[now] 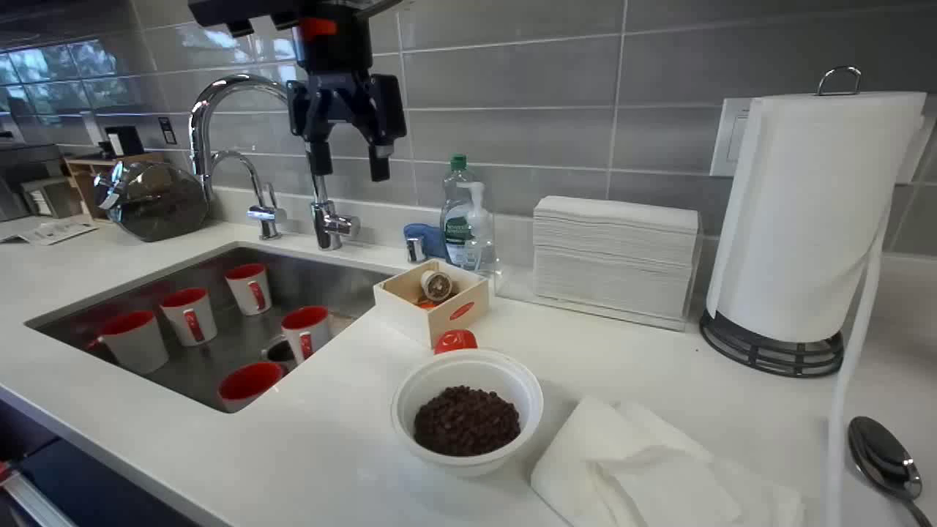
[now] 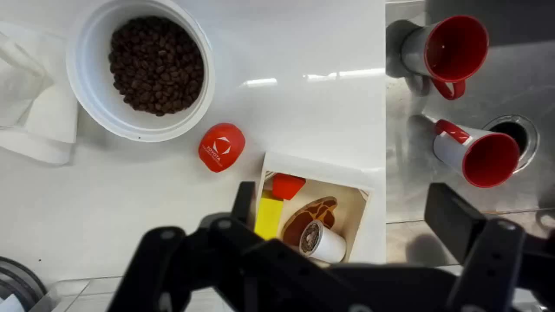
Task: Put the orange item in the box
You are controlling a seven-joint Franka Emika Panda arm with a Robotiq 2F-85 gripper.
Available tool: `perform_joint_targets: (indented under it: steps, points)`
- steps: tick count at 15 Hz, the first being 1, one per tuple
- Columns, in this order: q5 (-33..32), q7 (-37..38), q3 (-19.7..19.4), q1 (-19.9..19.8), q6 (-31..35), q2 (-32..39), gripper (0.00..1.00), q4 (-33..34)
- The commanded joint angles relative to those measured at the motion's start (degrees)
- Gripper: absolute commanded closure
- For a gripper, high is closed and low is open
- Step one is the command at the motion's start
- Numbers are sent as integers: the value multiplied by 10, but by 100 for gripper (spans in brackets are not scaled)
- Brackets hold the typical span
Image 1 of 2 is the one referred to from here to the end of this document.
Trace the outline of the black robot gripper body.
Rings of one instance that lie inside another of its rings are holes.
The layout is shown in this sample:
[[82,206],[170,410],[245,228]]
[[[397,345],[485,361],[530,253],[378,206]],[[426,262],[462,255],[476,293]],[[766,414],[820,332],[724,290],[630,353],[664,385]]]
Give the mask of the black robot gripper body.
[[286,86],[289,132],[303,142],[330,134],[334,124],[355,126],[371,148],[407,134],[400,86],[385,73],[321,73]]

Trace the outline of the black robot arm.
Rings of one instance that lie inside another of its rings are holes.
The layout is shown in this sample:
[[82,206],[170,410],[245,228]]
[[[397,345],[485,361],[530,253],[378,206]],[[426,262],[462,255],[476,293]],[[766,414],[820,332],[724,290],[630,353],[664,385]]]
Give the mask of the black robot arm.
[[400,86],[371,70],[369,17],[384,10],[336,0],[186,0],[198,26],[224,26],[235,38],[252,36],[255,17],[289,29],[302,82],[286,82],[289,132],[303,142],[314,177],[330,177],[330,130],[346,124],[369,148],[369,177],[390,180],[396,143],[407,134]]

